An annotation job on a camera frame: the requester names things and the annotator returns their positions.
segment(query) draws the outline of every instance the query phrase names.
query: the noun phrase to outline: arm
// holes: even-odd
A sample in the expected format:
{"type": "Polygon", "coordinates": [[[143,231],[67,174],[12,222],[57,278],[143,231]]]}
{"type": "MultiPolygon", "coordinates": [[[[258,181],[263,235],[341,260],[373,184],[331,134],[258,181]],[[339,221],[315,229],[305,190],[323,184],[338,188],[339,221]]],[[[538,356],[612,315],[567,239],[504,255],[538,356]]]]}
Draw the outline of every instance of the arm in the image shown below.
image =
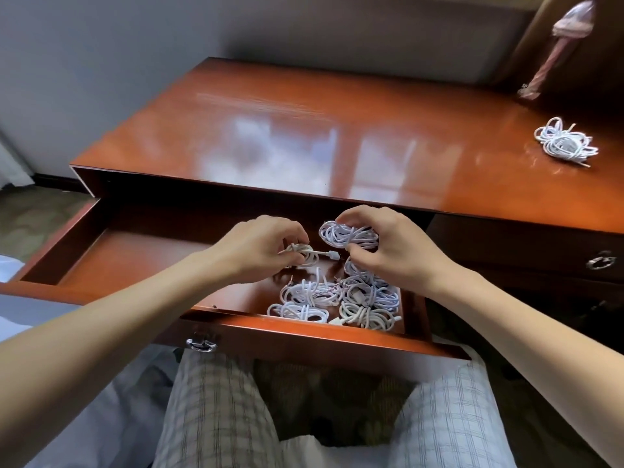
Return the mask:
{"type": "Polygon", "coordinates": [[[624,467],[624,356],[532,309],[451,261],[412,221],[366,205],[337,221],[371,226],[375,253],[351,259],[391,284],[431,298],[468,322],[613,467],[624,467]]]}
{"type": "Polygon", "coordinates": [[[45,447],[154,337],[208,294],[303,261],[297,222],[261,216],[211,248],[0,344],[0,460],[18,468],[45,447]]]}

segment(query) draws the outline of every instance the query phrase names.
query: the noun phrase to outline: person's left hand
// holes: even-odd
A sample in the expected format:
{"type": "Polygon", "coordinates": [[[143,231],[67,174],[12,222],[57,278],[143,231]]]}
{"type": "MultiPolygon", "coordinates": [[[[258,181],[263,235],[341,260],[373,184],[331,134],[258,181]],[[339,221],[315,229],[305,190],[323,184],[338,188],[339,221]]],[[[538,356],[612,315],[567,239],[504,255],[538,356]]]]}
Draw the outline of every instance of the person's left hand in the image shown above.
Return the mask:
{"type": "Polygon", "coordinates": [[[287,245],[309,243],[308,233],[297,221],[262,215],[237,223],[211,248],[198,254],[207,265],[224,272],[225,284],[254,283],[303,263],[302,254],[284,251],[284,241],[287,245]]]}

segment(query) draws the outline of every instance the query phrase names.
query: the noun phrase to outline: white cable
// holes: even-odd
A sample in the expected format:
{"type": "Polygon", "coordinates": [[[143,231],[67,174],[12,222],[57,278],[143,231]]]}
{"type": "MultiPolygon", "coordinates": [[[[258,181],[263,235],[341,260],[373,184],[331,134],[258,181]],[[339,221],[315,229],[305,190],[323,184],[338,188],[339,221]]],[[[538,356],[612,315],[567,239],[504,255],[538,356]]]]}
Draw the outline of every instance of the white cable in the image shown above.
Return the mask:
{"type": "Polygon", "coordinates": [[[317,309],[308,304],[298,304],[297,302],[273,304],[269,306],[266,314],[272,316],[271,312],[277,314],[277,317],[318,323],[327,323],[330,316],[330,313],[325,309],[317,309]]]}
{"type": "Polygon", "coordinates": [[[306,260],[303,261],[302,265],[298,265],[300,267],[315,266],[316,263],[318,263],[319,256],[327,256],[329,259],[333,259],[334,261],[340,259],[340,254],[338,254],[338,251],[314,251],[312,249],[312,246],[303,243],[291,243],[286,247],[284,251],[280,252],[284,253],[285,251],[296,251],[303,254],[303,257],[306,260]]]}
{"type": "Polygon", "coordinates": [[[316,268],[316,282],[306,281],[299,284],[285,285],[279,298],[282,303],[293,301],[299,304],[308,304],[312,307],[332,307],[340,305],[342,286],[340,283],[328,283],[327,278],[320,278],[321,269],[316,268]]]}
{"type": "Polygon", "coordinates": [[[342,323],[355,323],[360,328],[390,331],[394,322],[401,320],[400,315],[392,315],[384,309],[371,309],[351,302],[343,301],[339,309],[342,323]]]}
{"type": "Polygon", "coordinates": [[[559,117],[550,118],[546,126],[541,126],[535,130],[535,139],[542,143],[544,152],[557,159],[571,161],[584,167],[591,167],[585,164],[588,157],[596,156],[598,148],[589,146],[592,142],[591,136],[578,131],[572,131],[575,123],[567,130],[564,130],[564,122],[559,117]]]}
{"type": "Polygon", "coordinates": [[[390,313],[399,310],[399,293],[392,286],[378,288],[352,276],[342,282],[342,287],[343,302],[371,307],[374,310],[382,309],[390,313]]]}
{"type": "Polygon", "coordinates": [[[323,241],[334,248],[346,248],[347,244],[355,243],[365,250],[379,246],[379,235],[371,227],[348,227],[335,221],[326,221],[318,234],[323,241]]]}
{"type": "Polygon", "coordinates": [[[388,283],[385,282],[379,276],[374,275],[370,271],[366,271],[365,269],[360,269],[355,265],[355,263],[351,260],[349,256],[344,263],[344,272],[348,276],[355,276],[363,280],[367,284],[373,284],[377,287],[388,287],[388,283]]]}

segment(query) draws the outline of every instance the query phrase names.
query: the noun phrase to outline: open drawer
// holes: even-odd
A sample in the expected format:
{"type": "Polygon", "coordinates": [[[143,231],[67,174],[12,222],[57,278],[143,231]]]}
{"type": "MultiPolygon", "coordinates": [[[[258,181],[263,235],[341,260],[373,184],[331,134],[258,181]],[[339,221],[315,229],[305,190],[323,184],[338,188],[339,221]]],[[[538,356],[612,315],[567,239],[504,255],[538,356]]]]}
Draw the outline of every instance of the open drawer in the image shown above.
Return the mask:
{"type": "MultiPolygon", "coordinates": [[[[83,305],[210,246],[238,221],[260,213],[299,220],[312,246],[327,250],[318,228],[325,218],[334,218],[349,206],[230,187],[202,190],[207,193],[184,200],[166,193],[92,200],[12,281],[0,284],[0,292],[83,305]]],[[[323,263],[328,274],[340,267],[335,261],[323,263]]],[[[424,300],[410,292],[401,292],[403,320],[389,333],[267,316],[267,307],[279,301],[279,290],[290,276],[301,279],[307,273],[285,270],[260,283],[217,291],[185,313],[157,342],[184,346],[189,338],[206,336],[226,353],[420,381],[457,365],[456,359],[468,359],[460,347],[432,343],[424,300]]]]}

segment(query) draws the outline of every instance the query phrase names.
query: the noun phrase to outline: white checkered pants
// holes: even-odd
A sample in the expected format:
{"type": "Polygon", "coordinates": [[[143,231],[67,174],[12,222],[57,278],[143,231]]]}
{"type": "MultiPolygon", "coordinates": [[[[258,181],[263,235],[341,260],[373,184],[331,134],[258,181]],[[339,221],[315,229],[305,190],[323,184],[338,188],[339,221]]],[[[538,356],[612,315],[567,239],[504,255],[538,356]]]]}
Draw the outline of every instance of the white checkered pants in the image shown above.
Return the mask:
{"type": "MultiPolygon", "coordinates": [[[[394,427],[389,468],[515,468],[486,367],[464,349],[471,363],[411,393],[394,427]]],[[[284,466],[251,367],[186,350],[175,381],[153,468],[284,466]]]]}

